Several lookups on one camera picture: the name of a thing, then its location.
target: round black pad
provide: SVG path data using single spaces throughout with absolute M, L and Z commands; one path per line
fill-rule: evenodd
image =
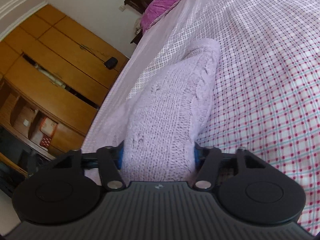
M 302 187 L 274 168 L 246 169 L 220 186 L 218 198 L 232 215 L 262 225 L 297 220 L 306 201 Z
M 39 224 L 61 224 L 83 217 L 100 198 L 99 187 L 72 169 L 41 170 L 14 191 L 12 204 L 20 218 Z

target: wooden wardrobe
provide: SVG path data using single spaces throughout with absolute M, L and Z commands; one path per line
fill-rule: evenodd
M 109 70 L 104 62 L 115 57 Z M 47 5 L 0 42 L 0 125 L 48 159 L 79 149 L 128 58 Z M 48 148 L 44 117 L 57 128 Z

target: small logo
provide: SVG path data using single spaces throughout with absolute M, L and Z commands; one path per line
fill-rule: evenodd
M 157 186 L 155 186 L 156 189 L 161 189 L 163 188 L 163 186 L 161 184 L 158 184 Z

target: open cabinet compartment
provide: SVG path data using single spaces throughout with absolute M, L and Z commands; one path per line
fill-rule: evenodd
M 4 81 L 0 82 L 0 109 L 4 106 L 4 103 L 8 99 L 12 90 Z
M 10 125 L 23 136 L 29 138 L 29 129 L 39 112 L 24 98 L 18 96 L 10 115 Z
M 36 114 L 32 124 L 30 125 L 29 133 L 28 133 L 28 139 L 35 143 L 36 145 L 40 146 L 40 142 L 43 138 L 43 133 L 40 131 L 40 126 L 42 124 L 43 119 L 47 117 L 44 113 L 41 111 L 38 111 Z M 47 148 L 40 146 L 45 151 L 48 151 Z

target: bed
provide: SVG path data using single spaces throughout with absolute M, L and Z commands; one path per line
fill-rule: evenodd
M 99 110 L 83 152 L 105 120 L 195 39 L 221 45 L 214 107 L 201 146 L 246 147 L 305 190 L 299 223 L 319 231 L 320 0 L 181 0 L 143 35 Z

